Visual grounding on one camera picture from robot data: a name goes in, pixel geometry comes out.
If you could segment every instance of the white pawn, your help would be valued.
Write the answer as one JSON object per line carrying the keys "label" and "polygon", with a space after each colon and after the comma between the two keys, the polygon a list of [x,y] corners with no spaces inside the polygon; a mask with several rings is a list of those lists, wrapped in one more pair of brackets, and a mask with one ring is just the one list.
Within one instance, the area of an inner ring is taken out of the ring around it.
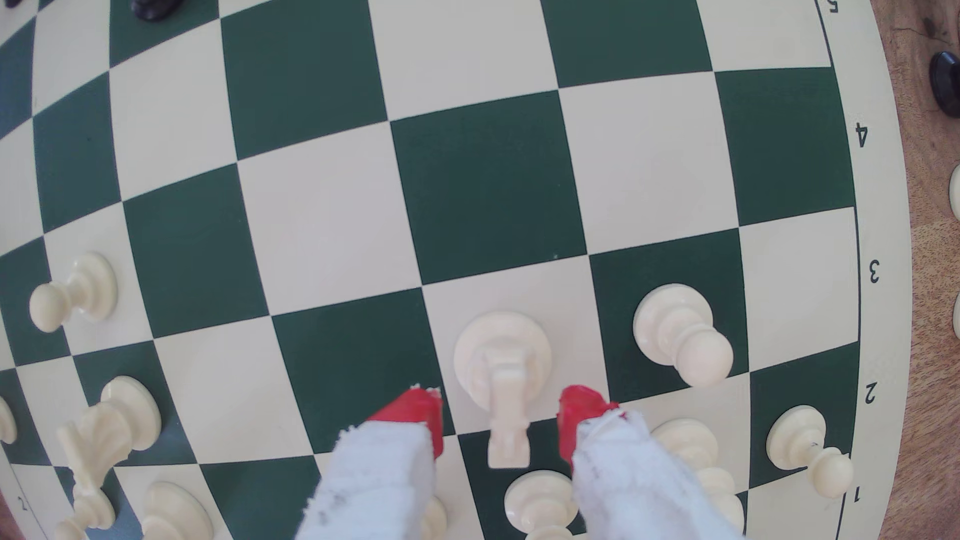
{"label": "white pawn", "polygon": [[446,534],[446,509],[436,497],[430,498],[420,521],[421,540],[443,540]]}
{"label": "white pawn", "polygon": [[839,449],[824,448],[827,421],[810,405],[784,412],[767,435],[767,455],[784,471],[806,467],[806,476],[821,496],[836,499],[853,482],[853,463]]}
{"label": "white pawn", "polygon": [[490,412],[491,469],[530,465],[527,404],[543,389],[553,366],[550,342],[533,319],[512,311],[477,317],[453,350],[457,380]]}
{"label": "white pawn", "polygon": [[139,381],[120,376],[104,386],[100,403],[88,407],[80,424],[57,430],[77,485],[98,489],[110,468],[133,450],[146,450],[160,436],[160,411]]}
{"label": "white pawn", "polygon": [[693,470],[713,507],[733,528],[743,530],[743,503],[736,497],[733,476],[717,467],[720,447],[713,431],[698,420],[680,418],[662,424],[651,435]]}
{"label": "white pawn", "polygon": [[7,400],[0,398],[0,441],[13,444],[16,441],[16,421]]}
{"label": "white pawn", "polygon": [[650,291],[634,313],[634,339],[651,360],[674,366],[690,386],[710,386],[733,367],[730,341],[713,327],[707,299],[670,283]]}
{"label": "white pawn", "polygon": [[113,527],[116,513],[107,496],[99,488],[73,486],[73,515],[57,524],[55,540],[85,540],[88,528]]}
{"label": "white pawn", "polygon": [[573,483],[555,471],[534,471],[514,480],[503,499],[510,525],[527,540],[569,540],[577,517]]}
{"label": "white pawn", "polygon": [[30,318],[42,331],[55,331],[75,308],[90,321],[102,321],[117,303],[117,280],[110,263],[95,253],[73,262],[66,283],[42,283],[30,295]]}
{"label": "white pawn", "polygon": [[147,488],[140,524],[143,540],[212,540],[213,524],[204,507],[183,488],[159,481]]}

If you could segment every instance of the green square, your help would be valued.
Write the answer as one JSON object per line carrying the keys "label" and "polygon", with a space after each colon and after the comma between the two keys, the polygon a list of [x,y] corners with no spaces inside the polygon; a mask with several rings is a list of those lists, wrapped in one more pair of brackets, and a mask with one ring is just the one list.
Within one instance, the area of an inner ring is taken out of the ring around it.
{"label": "green square", "polygon": [[556,91],[392,124],[423,283],[587,252]]}
{"label": "green square", "polygon": [[45,232],[120,201],[107,73],[34,117],[34,148]]}
{"label": "green square", "polygon": [[[487,466],[487,445],[490,442],[489,431],[478,431],[458,435],[460,453],[464,457],[473,502],[476,504],[477,517],[485,538],[497,540],[523,540],[526,534],[520,532],[507,521],[503,511],[503,497],[514,480],[531,471],[557,471],[570,477],[569,464],[560,457],[557,419],[540,420],[530,424],[527,429],[530,439],[530,466],[526,469],[491,469]],[[580,514],[567,526],[573,534],[587,531]]]}
{"label": "green square", "polygon": [[561,87],[710,71],[696,0],[541,0]]}
{"label": "green square", "polygon": [[293,538],[320,481],[312,455],[200,468],[233,540]]}
{"label": "green square", "polygon": [[0,45],[0,138],[33,113],[34,20]]}
{"label": "green square", "polygon": [[767,434],[797,405],[810,405],[827,420],[825,448],[847,454],[853,447],[860,344],[791,360],[750,374],[750,487],[789,476],[767,456]]}
{"label": "green square", "polygon": [[184,0],[159,21],[137,18],[130,0],[110,0],[110,67],[220,16],[217,0]]}
{"label": "green square", "polygon": [[365,0],[273,0],[222,24],[238,158],[387,119]]}
{"label": "green square", "polygon": [[[73,505],[73,485],[76,483],[73,479],[73,471],[66,467],[54,467],[54,471],[57,473],[57,479],[60,481],[63,493],[66,494],[70,505]],[[86,536],[90,540],[121,540],[142,537],[143,531],[140,527],[140,521],[136,519],[133,507],[127,501],[127,494],[120,487],[120,480],[117,479],[117,475],[112,469],[107,472],[101,489],[113,506],[113,511],[116,512],[116,522],[106,530],[88,528]]]}
{"label": "green square", "polygon": [[832,67],[716,74],[740,225],[853,206]]}
{"label": "green square", "polygon": [[49,465],[50,459],[36,432],[34,415],[27,406],[16,369],[0,371],[0,398],[7,402],[16,424],[16,440],[13,444],[0,443],[7,453],[7,460],[21,465]]}
{"label": "green square", "polygon": [[590,268],[611,400],[629,402],[687,388],[676,368],[648,359],[634,340],[636,307],[668,283],[689,285],[707,299],[714,327],[733,347],[730,377],[749,369],[736,229],[594,255]]}
{"label": "green square", "polygon": [[183,432],[180,416],[174,406],[167,379],[160,367],[153,341],[135,343],[115,349],[74,356],[77,375],[84,389],[86,402],[100,402],[100,392],[108,382],[121,375],[133,377],[150,390],[163,422],[160,437],[153,446],[142,452],[131,452],[130,457],[118,463],[123,465],[170,465],[196,463],[193,449]]}
{"label": "green square", "polygon": [[30,318],[30,295],[50,281],[43,237],[0,257],[0,312],[16,365],[68,356],[63,327],[51,333],[40,331]]}
{"label": "green square", "polygon": [[154,337],[267,314],[236,165],[124,202]]}
{"label": "green square", "polygon": [[[315,454],[414,384],[443,391],[418,288],[278,315],[274,329]],[[444,402],[444,434],[455,432]]]}

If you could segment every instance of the printed number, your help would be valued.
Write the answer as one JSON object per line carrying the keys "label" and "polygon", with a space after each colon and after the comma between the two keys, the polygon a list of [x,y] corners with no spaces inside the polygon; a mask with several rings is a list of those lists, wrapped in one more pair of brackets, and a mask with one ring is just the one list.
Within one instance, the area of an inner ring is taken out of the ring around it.
{"label": "printed number", "polygon": [[860,139],[860,148],[863,148],[863,145],[867,144],[867,126],[861,126],[860,123],[857,122],[856,136]]}

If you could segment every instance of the wooden table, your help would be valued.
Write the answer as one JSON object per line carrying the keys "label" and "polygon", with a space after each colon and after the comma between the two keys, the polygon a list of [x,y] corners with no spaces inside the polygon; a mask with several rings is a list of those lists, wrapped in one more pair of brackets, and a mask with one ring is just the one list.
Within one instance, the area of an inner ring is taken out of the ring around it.
{"label": "wooden table", "polygon": [[[960,0],[872,0],[897,98],[913,236],[913,346],[900,462],[880,537],[960,539],[960,222],[947,197],[960,120],[937,108],[930,57],[960,52]],[[0,497],[0,540],[23,537]]]}

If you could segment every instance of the black pawn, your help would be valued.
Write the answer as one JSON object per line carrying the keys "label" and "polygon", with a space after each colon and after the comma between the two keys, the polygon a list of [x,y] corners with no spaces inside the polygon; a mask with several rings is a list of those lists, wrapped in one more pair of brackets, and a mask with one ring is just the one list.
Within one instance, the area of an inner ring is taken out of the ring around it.
{"label": "black pawn", "polygon": [[143,20],[156,21],[174,12],[181,2],[183,0],[131,0],[130,9]]}
{"label": "black pawn", "polygon": [[960,118],[960,59],[944,51],[930,61],[930,87],[937,105],[947,115]]}

